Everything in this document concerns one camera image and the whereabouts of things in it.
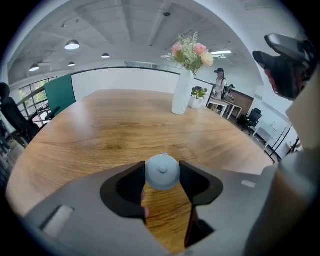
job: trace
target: white ceiling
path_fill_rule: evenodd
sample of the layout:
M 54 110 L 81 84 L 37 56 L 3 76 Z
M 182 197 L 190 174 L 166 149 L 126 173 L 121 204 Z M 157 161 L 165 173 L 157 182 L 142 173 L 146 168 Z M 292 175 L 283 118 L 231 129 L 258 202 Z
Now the white ceiling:
M 248 53 L 240 50 L 241 47 L 219 27 L 174 0 L 71 0 L 54 10 L 32 31 L 9 70 L 9 82 L 70 69 L 67 64 L 71 61 L 77 66 L 99 62 L 104 52 L 119 59 L 130 55 L 131 60 L 139 60 L 144 54 L 143 48 L 165 53 L 178 34 L 189 35 L 194 31 L 199 32 L 198 41 L 208 49 L 232 50 L 233 54 L 227 56 L 229 61 L 218 62 L 234 67 L 248 60 Z M 79 41 L 79 49 L 64 49 L 71 39 Z M 142 50 L 133 50 L 133 46 Z M 33 63 L 43 62 L 47 64 L 39 71 L 29 72 Z

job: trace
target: wood grain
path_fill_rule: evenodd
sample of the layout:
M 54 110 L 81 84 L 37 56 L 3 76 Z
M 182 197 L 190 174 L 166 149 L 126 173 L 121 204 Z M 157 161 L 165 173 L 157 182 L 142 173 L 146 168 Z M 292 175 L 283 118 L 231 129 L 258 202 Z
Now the wood grain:
M 177 161 L 260 175 L 271 165 L 245 134 L 213 111 L 171 112 L 172 94 L 100 90 L 68 107 L 19 158 L 6 196 L 25 215 L 73 179 L 148 161 L 166 152 Z M 171 252 L 184 250 L 191 204 L 180 184 L 168 191 L 145 186 L 147 227 Z

